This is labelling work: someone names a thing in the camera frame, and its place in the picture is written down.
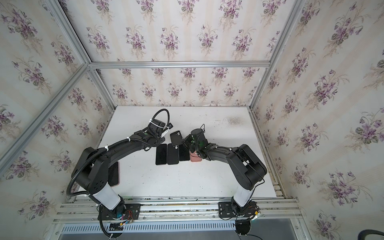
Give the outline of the black phone case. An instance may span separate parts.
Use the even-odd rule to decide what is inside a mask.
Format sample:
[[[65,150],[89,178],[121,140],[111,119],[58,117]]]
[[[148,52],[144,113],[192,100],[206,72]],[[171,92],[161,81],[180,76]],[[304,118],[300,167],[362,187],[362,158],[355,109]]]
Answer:
[[[180,161],[179,146],[167,145],[167,164],[177,165]]]
[[[175,131],[170,134],[171,144],[176,147],[183,144],[183,136],[180,131]]]

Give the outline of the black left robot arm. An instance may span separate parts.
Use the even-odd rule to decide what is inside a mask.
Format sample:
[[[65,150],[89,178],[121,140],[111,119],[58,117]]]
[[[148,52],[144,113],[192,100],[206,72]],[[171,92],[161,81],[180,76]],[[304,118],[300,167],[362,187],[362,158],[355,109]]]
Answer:
[[[166,133],[173,127],[167,109],[157,111],[142,130],[112,145],[82,152],[66,189],[68,197],[86,195],[99,206],[99,214],[120,220],[127,210],[123,197],[109,184],[109,169],[119,160],[138,151],[149,151],[165,141]]]

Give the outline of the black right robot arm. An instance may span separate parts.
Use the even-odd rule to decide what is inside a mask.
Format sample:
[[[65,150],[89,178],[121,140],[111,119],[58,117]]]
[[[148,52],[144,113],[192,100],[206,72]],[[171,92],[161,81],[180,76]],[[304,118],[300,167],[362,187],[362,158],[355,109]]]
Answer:
[[[252,213],[249,218],[253,219],[260,213],[260,208],[252,201],[252,196],[256,188],[266,182],[268,171],[248,145],[229,148],[210,143],[205,137],[203,127],[192,130],[182,143],[201,159],[219,161],[230,166],[238,182],[236,193],[231,198],[233,217],[244,217],[247,213]]]

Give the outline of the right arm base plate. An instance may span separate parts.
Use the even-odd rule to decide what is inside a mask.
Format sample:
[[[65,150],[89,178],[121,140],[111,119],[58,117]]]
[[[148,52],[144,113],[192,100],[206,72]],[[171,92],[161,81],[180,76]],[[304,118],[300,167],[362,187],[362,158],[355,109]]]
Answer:
[[[260,208],[256,202],[250,201],[243,207],[239,207],[235,202],[219,202],[219,217],[223,219],[230,218],[251,218],[256,216]]]

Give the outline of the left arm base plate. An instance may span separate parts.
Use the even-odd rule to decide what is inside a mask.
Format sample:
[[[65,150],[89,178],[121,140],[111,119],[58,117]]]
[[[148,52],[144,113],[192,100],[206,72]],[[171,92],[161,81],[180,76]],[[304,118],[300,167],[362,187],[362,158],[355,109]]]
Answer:
[[[141,204],[124,204],[118,205],[115,210],[108,210],[101,205],[101,213],[98,215],[98,220],[102,221],[133,221],[139,219],[141,212]]]

